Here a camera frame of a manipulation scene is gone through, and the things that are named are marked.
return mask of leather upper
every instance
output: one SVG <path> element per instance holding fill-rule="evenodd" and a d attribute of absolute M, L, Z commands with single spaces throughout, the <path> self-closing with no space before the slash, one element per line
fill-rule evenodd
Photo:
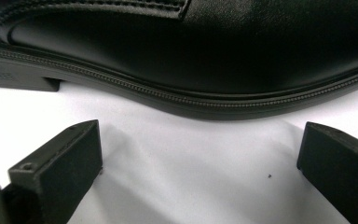
<path fill-rule="evenodd" d="M 178 91 L 294 91 L 358 69 L 358 1 L 0 0 L 0 42 Z"/>

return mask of black leather shoe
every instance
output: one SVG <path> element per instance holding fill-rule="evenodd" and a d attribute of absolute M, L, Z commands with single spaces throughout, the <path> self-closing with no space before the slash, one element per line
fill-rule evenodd
<path fill-rule="evenodd" d="M 0 86 L 248 119 L 358 88 L 358 0 L 0 0 Z"/>

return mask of shoe seam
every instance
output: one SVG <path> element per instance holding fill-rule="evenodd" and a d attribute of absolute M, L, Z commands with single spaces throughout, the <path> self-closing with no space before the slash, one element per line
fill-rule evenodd
<path fill-rule="evenodd" d="M 186 0 L 34 0 L 32 2 L 19 2 L 0 13 L 0 33 L 1 27 L 14 16 L 39 9 L 52 10 L 70 5 L 150 8 L 159 11 L 178 12 L 178 17 L 180 18 L 186 5 Z"/>
<path fill-rule="evenodd" d="M 254 103 L 215 103 L 215 102 L 202 102 L 202 100 L 194 99 L 193 97 L 180 97 L 175 96 L 172 93 L 162 92 L 162 91 L 153 91 L 148 88 L 132 84 L 128 81 L 120 80 L 116 77 L 110 77 L 109 75 L 105 75 L 103 72 L 93 71 L 92 69 L 82 68 L 79 66 L 74 66 L 69 63 L 61 63 L 56 62 L 50 59 L 35 57 L 23 53 L 14 53 L 6 50 L 0 50 L 0 57 L 8 58 L 8 59 L 17 59 L 24 62 L 29 63 L 39 63 L 41 65 L 52 66 L 54 68 L 63 69 L 65 71 L 74 72 L 80 75 L 86 75 L 89 77 L 96 77 L 98 79 L 109 81 L 113 84 L 116 84 L 120 87 L 128 88 L 134 91 L 142 92 L 148 95 L 156 96 L 165 100 L 170 100 L 182 104 L 187 105 L 196 105 L 196 106 L 207 106 L 207 107 L 215 107 L 215 108 L 230 108 L 230 109 L 238 109 L 238 108 L 256 108 L 256 107 L 264 107 L 264 106 L 275 106 L 275 105 L 285 105 L 291 104 L 293 102 L 300 102 L 304 100 L 309 100 L 324 94 L 333 93 L 335 91 L 341 90 L 343 88 L 348 88 L 349 86 L 358 83 L 358 76 L 357 77 L 350 77 L 347 80 L 339 81 L 338 83 L 334 83 L 327 86 L 323 86 L 320 90 L 313 90 L 308 93 L 304 93 L 299 96 L 293 95 L 285 95 L 281 96 L 282 99 L 266 99 L 262 100 L 261 102 L 254 102 Z"/>

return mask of shoe sole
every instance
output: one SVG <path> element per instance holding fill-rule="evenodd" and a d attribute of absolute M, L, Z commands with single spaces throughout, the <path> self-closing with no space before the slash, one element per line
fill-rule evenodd
<path fill-rule="evenodd" d="M 317 105 L 357 90 L 358 69 L 290 91 L 225 95 L 166 88 L 60 55 L 0 45 L 0 87 L 57 91 L 60 80 L 111 91 L 185 117 L 257 119 Z"/>

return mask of white backdrop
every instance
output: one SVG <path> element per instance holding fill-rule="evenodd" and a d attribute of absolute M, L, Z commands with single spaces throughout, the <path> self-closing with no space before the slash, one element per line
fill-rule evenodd
<path fill-rule="evenodd" d="M 104 171 L 70 223 L 348 223 L 296 159 L 306 121 L 358 138 L 358 91 L 266 119 L 204 121 L 72 83 L 0 89 L 1 187 L 13 164 L 90 119 L 100 121 Z"/>

